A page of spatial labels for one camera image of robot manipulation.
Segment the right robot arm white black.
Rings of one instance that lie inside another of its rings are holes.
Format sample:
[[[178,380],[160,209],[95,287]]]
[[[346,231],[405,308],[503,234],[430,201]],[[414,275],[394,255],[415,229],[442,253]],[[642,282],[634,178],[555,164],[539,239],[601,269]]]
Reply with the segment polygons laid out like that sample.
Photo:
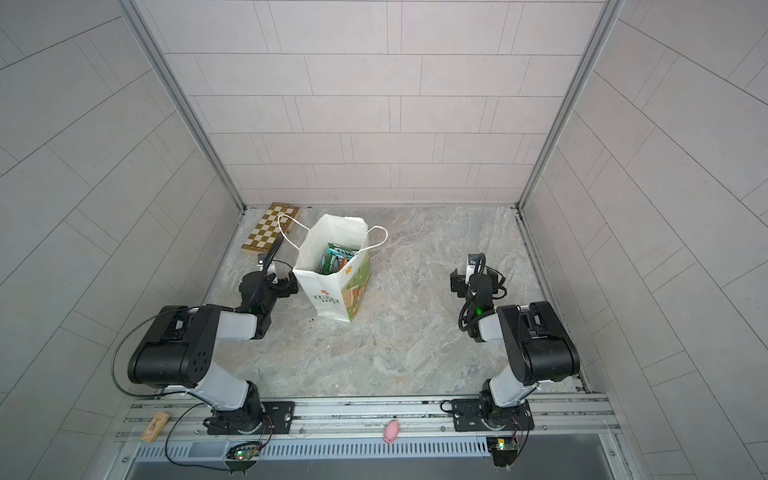
[[[504,344],[507,364],[484,382],[476,400],[455,399],[449,412],[458,432],[528,432],[534,428],[528,397],[545,382],[560,382],[580,369],[580,358],[547,301],[495,306],[507,294],[506,277],[470,254],[463,274],[450,274],[451,291],[464,300],[460,331],[478,343]]]

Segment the teal mint candy bag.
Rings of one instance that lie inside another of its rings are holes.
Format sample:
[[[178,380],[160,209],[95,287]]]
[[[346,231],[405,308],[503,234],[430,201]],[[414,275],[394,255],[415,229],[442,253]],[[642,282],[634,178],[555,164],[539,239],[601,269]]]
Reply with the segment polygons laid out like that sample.
[[[322,275],[331,275],[340,271],[355,257],[356,254],[357,250],[347,249],[334,243],[328,243],[327,248],[321,256],[319,273]]]

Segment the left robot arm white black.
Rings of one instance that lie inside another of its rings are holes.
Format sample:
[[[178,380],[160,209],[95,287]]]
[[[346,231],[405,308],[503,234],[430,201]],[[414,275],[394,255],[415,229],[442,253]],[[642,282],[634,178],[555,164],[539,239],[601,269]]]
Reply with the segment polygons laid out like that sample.
[[[131,355],[127,377],[133,384],[186,393],[209,406],[211,416],[203,421],[209,435],[287,434],[295,404],[264,403],[255,383],[233,376],[213,356],[219,341],[263,339],[277,300],[298,292],[297,279],[292,272],[280,277],[264,268],[245,275],[239,292],[237,308],[162,308]]]

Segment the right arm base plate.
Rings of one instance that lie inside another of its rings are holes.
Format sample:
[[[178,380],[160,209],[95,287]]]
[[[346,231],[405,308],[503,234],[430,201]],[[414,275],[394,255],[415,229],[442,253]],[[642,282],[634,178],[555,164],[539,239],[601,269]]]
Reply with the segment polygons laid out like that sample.
[[[492,400],[472,397],[448,401],[457,432],[529,432],[535,428],[528,401],[498,407]]]

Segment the white paper bag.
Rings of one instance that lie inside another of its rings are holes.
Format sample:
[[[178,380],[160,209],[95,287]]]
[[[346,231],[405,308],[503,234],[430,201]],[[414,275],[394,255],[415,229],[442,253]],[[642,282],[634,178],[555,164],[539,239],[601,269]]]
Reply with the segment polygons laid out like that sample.
[[[293,224],[304,225],[293,218]],[[358,217],[323,215],[313,226],[304,227],[302,244],[289,244],[298,251],[293,268],[301,289],[317,315],[351,322],[357,316],[371,276],[372,251],[389,238],[386,228],[369,226]],[[321,256],[328,243],[357,250],[355,257],[340,271],[331,275],[319,273]]]

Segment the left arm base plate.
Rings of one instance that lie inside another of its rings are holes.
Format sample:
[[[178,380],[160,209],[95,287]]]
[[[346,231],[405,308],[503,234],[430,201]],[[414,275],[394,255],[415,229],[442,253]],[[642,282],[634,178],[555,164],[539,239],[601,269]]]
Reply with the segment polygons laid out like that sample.
[[[296,404],[268,401],[260,407],[244,406],[234,411],[213,413],[203,421],[208,435],[288,434]]]

